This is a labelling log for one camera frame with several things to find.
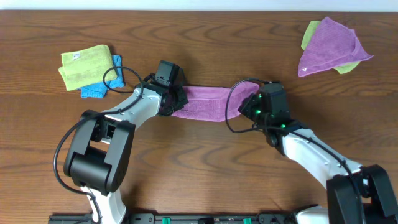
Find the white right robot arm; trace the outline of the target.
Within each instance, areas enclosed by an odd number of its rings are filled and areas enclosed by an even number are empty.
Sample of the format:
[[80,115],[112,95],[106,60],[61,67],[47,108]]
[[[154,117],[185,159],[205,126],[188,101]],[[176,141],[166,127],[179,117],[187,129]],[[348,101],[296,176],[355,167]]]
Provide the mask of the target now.
[[285,95],[251,94],[238,110],[256,123],[270,146],[300,164],[326,189],[327,207],[294,212],[296,223],[397,223],[397,199],[386,170],[342,156],[292,120]]

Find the purple microfiber cloth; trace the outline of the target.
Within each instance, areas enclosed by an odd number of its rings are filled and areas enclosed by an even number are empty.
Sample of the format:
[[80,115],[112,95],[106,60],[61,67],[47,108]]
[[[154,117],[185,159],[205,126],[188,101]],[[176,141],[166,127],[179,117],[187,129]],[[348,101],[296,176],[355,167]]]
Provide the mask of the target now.
[[[182,109],[173,112],[172,116],[199,121],[225,121],[225,108],[230,88],[184,86],[183,89],[187,94],[188,103]],[[239,84],[230,96],[227,118],[239,116],[238,108],[243,100],[258,89],[259,85],[253,82]]]

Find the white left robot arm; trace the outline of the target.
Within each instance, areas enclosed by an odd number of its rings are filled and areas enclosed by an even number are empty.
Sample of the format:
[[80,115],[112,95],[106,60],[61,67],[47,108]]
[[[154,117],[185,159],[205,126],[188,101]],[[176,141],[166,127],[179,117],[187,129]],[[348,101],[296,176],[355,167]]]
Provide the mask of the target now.
[[148,119],[170,115],[187,104],[181,84],[140,84],[114,108],[85,111],[66,136],[72,143],[63,173],[86,195],[93,213],[91,223],[122,223],[127,208],[120,186],[126,175],[135,131]]

